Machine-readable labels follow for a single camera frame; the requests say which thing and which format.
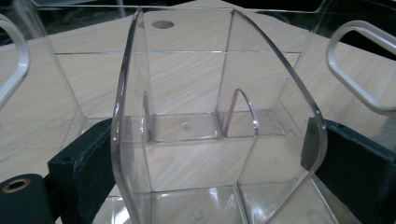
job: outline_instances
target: small hole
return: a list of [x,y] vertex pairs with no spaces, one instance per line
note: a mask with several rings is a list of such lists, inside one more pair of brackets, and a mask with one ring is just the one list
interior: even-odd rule
[[5,187],[3,187],[3,192],[5,193],[13,193],[18,190],[24,189],[26,186],[30,184],[30,179],[18,179],[8,183]]
[[175,24],[172,23],[171,21],[155,21],[151,25],[158,29],[169,29],[173,27]]
[[63,161],[71,161],[71,160],[72,160],[72,158],[71,158],[71,157],[69,157],[69,156],[67,156],[67,157],[63,157],[63,158],[62,158],[62,160],[63,160]]

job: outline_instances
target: wooden table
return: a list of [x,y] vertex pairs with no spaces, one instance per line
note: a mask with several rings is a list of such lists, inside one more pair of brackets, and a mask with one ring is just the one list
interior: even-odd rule
[[[234,7],[221,1],[208,0],[197,0],[180,6]],[[255,21],[274,40],[276,45],[280,46],[282,51],[304,52],[298,57],[289,57],[288,59],[314,97],[325,119],[344,123],[368,137],[381,134],[384,123],[389,119],[378,116],[367,109],[328,70],[325,63],[327,38],[311,35],[306,30],[272,17],[257,14],[254,11],[245,10],[244,13]],[[147,29],[152,29],[150,25],[154,19],[149,14],[147,15]],[[194,18],[192,15],[192,19],[197,20],[197,22],[200,22],[199,25],[207,27],[209,30],[213,27],[213,24],[205,22],[205,16]],[[51,57],[42,56],[45,50],[41,39],[28,41],[29,48],[34,53],[29,73],[37,75],[28,75],[16,91],[15,96],[10,98],[0,112],[0,128],[10,126],[10,121],[19,122],[18,118],[48,119],[51,114],[49,111],[57,114],[56,118],[62,117],[66,121],[72,119],[73,116],[81,118],[81,121],[83,118],[88,118],[89,124],[84,124],[88,126],[100,119],[111,118],[120,64],[127,38],[126,31],[129,29],[130,22],[131,17],[126,17],[49,36],[57,61],[53,61]],[[161,41],[161,35],[148,36],[148,42],[153,46],[156,43],[161,43]],[[200,48],[200,44],[204,45],[205,43],[195,43],[194,46]],[[12,72],[11,65],[16,63],[16,56],[12,52],[12,46],[0,48],[0,78]],[[352,77],[362,83],[361,85],[366,86],[370,92],[374,92],[386,104],[394,103],[392,97],[396,91],[392,88],[396,84],[396,78],[392,77],[396,73],[394,61],[345,44],[340,44],[339,57],[340,64],[350,72]],[[151,60],[157,62],[159,69],[164,66],[172,69],[177,66],[178,60],[183,61],[185,59],[175,58],[171,63],[162,62],[161,57],[154,57]],[[216,57],[201,58],[197,60],[197,63],[205,66],[216,60],[219,59]],[[67,80],[60,80],[63,75],[62,72],[59,73],[59,70],[57,70],[57,62],[62,67]],[[208,69],[208,74],[213,72],[210,68],[206,69]],[[67,82],[73,92],[67,91],[67,85],[64,85]],[[59,83],[62,86],[58,90],[51,90],[51,88],[57,89]],[[26,97],[33,89],[37,90],[34,91],[35,96],[32,96],[32,98]],[[48,97],[47,92],[50,91],[58,92],[59,95]],[[75,115],[77,108],[73,106],[73,97],[76,98],[83,116]],[[64,108],[64,105],[68,104],[70,106],[67,106],[66,109],[56,110],[56,108]],[[69,134],[70,136],[67,135],[64,139],[64,133],[67,132],[68,126],[61,121],[55,126],[50,126],[51,128],[44,126],[46,130],[40,131],[37,130],[37,126],[39,126],[37,123],[22,124],[23,126],[12,127],[12,133],[9,129],[0,129],[1,141],[3,142],[0,144],[0,180],[2,181],[25,173],[46,175],[48,172],[47,161],[74,138],[74,135]],[[19,130],[23,130],[21,132],[23,136],[18,134]],[[316,199],[317,195],[310,188],[312,187],[304,188],[302,194],[298,197],[299,199],[294,200],[291,204],[308,203],[312,199]],[[117,188],[110,195],[119,195]],[[288,206],[287,209],[293,210],[292,206]],[[308,211],[310,206],[305,208],[300,206],[300,209]]]

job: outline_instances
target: circular hole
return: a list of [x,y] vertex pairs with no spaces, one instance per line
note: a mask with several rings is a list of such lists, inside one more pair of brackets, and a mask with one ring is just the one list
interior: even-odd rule
[[173,27],[175,24],[172,23],[171,21],[155,21],[151,25],[158,29],[169,29]]
[[63,160],[63,161],[71,161],[71,160],[72,160],[72,158],[71,158],[71,157],[69,157],[69,156],[66,156],[66,157],[63,157],[63,158],[62,158],[62,160]]
[[18,190],[24,189],[30,183],[30,179],[17,179],[9,182],[5,187],[3,187],[3,192],[13,193]]

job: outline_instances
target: acrylic handle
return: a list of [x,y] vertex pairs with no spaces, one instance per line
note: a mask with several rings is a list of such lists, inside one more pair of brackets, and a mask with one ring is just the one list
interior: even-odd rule
[[7,17],[0,14],[0,27],[7,32],[15,44],[18,52],[18,68],[0,87],[0,109],[6,104],[12,93],[18,88],[23,81],[29,69],[29,50],[23,35],[19,32],[17,26]]
[[396,37],[378,29],[366,21],[350,21],[342,25],[334,32],[334,34],[332,34],[329,46],[327,47],[327,65],[332,71],[332,74],[375,113],[389,117],[396,116],[396,105],[385,106],[379,103],[370,93],[356,83],[338,66],[335,58],[335,46],[340,39],[350,31],[358,32],[395,55]]

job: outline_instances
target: clear plastic tray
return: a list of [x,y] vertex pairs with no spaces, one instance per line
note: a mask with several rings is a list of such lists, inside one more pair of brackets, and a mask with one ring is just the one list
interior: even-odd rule
[[133,223],[263,223],[281,211],[327,144],[289,63],[300,54],[235,9],[136,11],[111,137]]
[[[308,171],[300,165],[308,118],[320,118],[293,69],[325,119],[393,149],[394,118],[370,110],[335,78],[326,48],[333,30],[345,22],[365,20],[388,31],[382,24],[395,19],[389,11],[379,13],[376,3],[350,11],[339,4],[325,1],[315,12],[240,8],[248,19],[229,8],[204,7],[204,2],[187,4],[195,8],[143,8],[127,48],[129,72],[122,73],[129,79],[121,79],[128,85],[124,112],[117,118],[125,135],[118,138],[121,161],[114,157],[133,218],[148,223],[175,223],[176,217],[186,218],[181,223],[359,222],[320,181],[309,178],[320,158]],[[113,116],[137,10],[32,7],[27,1],[0,8],[26,40],[30,60],[27,75],[0,110],[2,180],[46,175],[51,157],[95,122]],[[337,49],[341,67],[392,106],[394,61],[343,43]],[[2,84],[18,67],[16,52],[13,44],[0,47]],[[130,221],[123,199],[115,188],[94,222]]]

